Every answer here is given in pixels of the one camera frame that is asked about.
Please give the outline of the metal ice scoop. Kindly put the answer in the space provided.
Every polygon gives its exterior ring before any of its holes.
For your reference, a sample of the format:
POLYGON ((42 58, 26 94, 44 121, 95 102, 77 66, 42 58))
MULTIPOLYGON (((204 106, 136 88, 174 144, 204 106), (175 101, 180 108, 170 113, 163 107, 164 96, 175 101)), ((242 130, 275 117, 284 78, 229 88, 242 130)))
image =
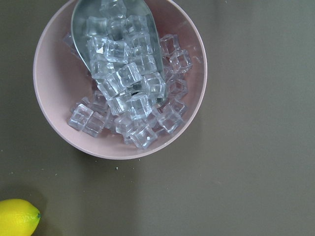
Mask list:
POLYGON ((153 15, 143 0, 80 0, 71 18, 74 46, 107 99, 143 76, 163 72, 153 15))

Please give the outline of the pink bowl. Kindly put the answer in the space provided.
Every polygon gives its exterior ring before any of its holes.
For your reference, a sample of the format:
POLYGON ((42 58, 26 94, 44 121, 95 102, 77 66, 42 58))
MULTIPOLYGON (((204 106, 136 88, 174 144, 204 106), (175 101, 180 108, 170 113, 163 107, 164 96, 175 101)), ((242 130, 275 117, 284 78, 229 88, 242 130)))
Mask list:
POLYGON ((181 47, 188 50, 192 68, 185 79, 188 111, 184 123, 172 134, 163 134, 147 149, 126 145, 119 135, 104 130, 98 137, 76 131, 67 121, 70 108, 92 93, 92 82, 83 62, 63 41, 70 31, 72 12, 77 1, 70 0, 51 18, 38 42, 33 63, 34 90, 43 114, 54 130, 75 148, 105 159, 126 160, 155 153, 175 141, 190 125, 201 105, 207 85, 207 58, 201 36, 193 21, 172 0, 149 0, 159 35, 178 35, 181 47))

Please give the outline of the yellow lemon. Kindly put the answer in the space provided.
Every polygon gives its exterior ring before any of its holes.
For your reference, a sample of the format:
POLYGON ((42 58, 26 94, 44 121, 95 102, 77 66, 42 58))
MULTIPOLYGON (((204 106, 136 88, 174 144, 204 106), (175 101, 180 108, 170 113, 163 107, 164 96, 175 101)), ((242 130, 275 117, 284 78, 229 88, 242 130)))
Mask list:
POLYGON ((0 202, 0 235, 31 236, 41 219, 40 211, 23 199, 0 202))

